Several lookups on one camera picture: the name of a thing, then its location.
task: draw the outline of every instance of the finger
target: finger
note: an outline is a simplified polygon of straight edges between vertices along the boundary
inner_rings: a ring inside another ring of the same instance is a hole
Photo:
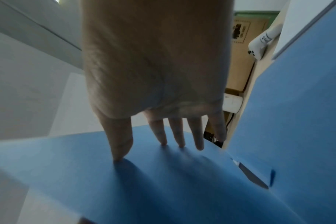
[[[198,150],[204,149],[201,117],[188,118],[188,124],[194,137],[195,146]]]
[[[175,141],[180,148],[185,146],[184,133],[183,133],[183,119],[181,118],[169,118],[169,125],[173,131]]]
[[[209,114],[209,122],[215,131],[215,136],[220,142],[224,142],[227,137],[226,123],[224,121],[223,111]]]
[[[131,118],[111,119],[102,114],[98,118],[108,138],[113,160],[121,160],[133,144]]]
[[[167,137],[165,136],[163,120],[148,121],[154,135],[162,145],[167,144]]]

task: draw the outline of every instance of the brown cardboard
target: brown cardboard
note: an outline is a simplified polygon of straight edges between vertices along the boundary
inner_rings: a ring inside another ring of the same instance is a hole
[[[234,18],[231,62],[226,88],[243,92],[254,64],[254,57],[248,54],[248,44],[266,30],[268,21],[266,18]]]

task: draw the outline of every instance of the white plastic object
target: white plastic object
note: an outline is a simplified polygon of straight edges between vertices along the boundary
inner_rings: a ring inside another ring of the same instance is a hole
[[[278,24],[262,32],[249,43],[248,53],[253,55],[257,60],[262,59],[265,52],[265,47],[270,41],[275,39],[281,33],[282,26],[283,24]]]
[[[243,97],[225,93],[222,110],[235,114],[241,109],[242,103]]]

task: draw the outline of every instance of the blue panel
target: blue panel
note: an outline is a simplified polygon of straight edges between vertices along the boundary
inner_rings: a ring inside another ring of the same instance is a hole
[[[229,153],[273,167],[307,223],[336,223],[336,6],[258,78]]]
[[[116,165],[103,132],[0,143],[0,168],[85,217],[107,223],[301,223],[210,142],[160,147],[149,126]]]

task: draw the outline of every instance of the wrinkled skin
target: wrinkled skin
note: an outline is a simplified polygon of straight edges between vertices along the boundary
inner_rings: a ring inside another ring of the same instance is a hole
[[[144,111],[163,145],[163,118],[185,145],[187,118],[203,149],[201,116],[224,141],[223,93],[233,0],[81,0],[89,100],[120,160],[133,144],[131,116]]]

